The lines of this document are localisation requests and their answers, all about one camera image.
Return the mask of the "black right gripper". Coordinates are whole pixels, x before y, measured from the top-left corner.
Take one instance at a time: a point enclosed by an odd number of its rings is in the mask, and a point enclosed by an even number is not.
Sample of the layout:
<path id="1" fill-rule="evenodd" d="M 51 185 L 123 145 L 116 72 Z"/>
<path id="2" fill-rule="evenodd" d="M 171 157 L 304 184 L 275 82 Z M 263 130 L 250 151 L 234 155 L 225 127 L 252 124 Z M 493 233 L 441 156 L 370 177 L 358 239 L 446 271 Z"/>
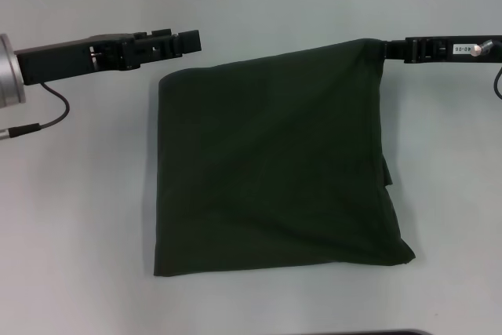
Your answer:
<path id="1" fill-rule="evenodd" d="M 500 63 L 501 36 L 412 37 L 384 43 L 384 57 L 405 64 Z"/>

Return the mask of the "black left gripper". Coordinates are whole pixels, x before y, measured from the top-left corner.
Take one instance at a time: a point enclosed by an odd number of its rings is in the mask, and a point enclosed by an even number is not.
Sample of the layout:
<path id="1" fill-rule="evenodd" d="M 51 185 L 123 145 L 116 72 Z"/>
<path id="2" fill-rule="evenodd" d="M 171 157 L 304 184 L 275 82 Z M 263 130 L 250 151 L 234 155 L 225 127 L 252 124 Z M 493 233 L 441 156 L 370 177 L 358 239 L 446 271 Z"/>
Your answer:
<path id="1" fill-rule="evenodd" d="M 130 71 L 202 50 L 198 30 L 97 35 L 15 52 L 26 86 L 102 71 Z"/>

